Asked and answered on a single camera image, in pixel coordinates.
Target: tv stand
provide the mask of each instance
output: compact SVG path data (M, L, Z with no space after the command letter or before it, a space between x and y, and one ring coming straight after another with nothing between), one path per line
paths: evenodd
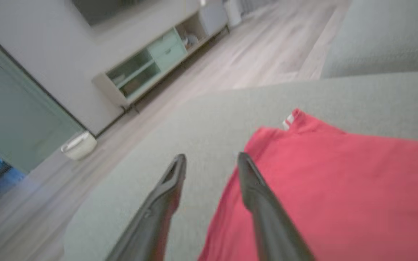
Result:
M135 103L142 96L224 29L229 30L222 1L211 0L145 48L99 73L93 83L125 112L133 109L139 113Z

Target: television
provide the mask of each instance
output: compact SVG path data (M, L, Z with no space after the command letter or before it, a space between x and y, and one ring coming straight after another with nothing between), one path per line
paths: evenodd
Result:
M72 0L89 25L96 25L142 1L144 0Z

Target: red cloth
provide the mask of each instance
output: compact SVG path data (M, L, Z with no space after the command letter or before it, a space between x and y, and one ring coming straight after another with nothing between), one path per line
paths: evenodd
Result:
M318 260L418 260L418 142L346 133L295 109L245 147ZM199 261L257 260L238 170Z

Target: floor plank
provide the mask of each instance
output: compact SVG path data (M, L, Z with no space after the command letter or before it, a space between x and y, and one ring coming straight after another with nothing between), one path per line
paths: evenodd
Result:
M196 96L318 79L349 0L279 0L185 61L98 140L82 162L55 152L0 198L0 260L63 258L63 233L88 194L169 113Z

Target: gray fabric upholstery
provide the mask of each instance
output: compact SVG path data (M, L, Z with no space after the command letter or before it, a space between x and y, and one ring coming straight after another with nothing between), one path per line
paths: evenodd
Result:
M322 78L418 71L418 0L353 0Z
M281 127L296 107L348 132L418 140L418 72L228 91L187 103L83 203L65 233L65 260L104 260L178 153L187 155L188 169L166 260L196 260L235 154L258 127Z

